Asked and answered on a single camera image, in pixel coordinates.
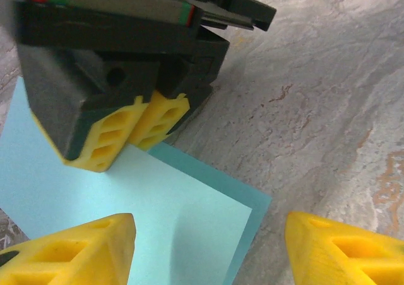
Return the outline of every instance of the gray marble surface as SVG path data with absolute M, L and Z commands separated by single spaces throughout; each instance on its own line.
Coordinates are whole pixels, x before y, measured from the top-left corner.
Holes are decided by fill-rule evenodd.
M 404 0 L 261 1 L 270 30 L 222 33 L 215 93 L 171 142 L 273 197 L 235 283 L 293 284 L 290 210 L 404 239 Z M 0 126 L 17 65 L 0 33 Z

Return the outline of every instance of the blue paper sheet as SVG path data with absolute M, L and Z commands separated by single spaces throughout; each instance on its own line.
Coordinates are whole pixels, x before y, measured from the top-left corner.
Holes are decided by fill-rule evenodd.
M 22 82 L 0 139 L 0 175 L 0 207 L 31 238 L 132 212 L 129 285 L 231 284 L 270 201 L 233 180 L 261 197 L 259 208 L 243 205 L 131 146 L 104 174 L 65 167 L 32 121 Z
M 231 285 L 261 225 L 261 221 L 268 211 L 271 197 L 165 143 L 155 146 L 149 150 L 149 153 L 168 165 L 252 208 L 246 228 L 242 233 L 223 282 L 223 285 Z

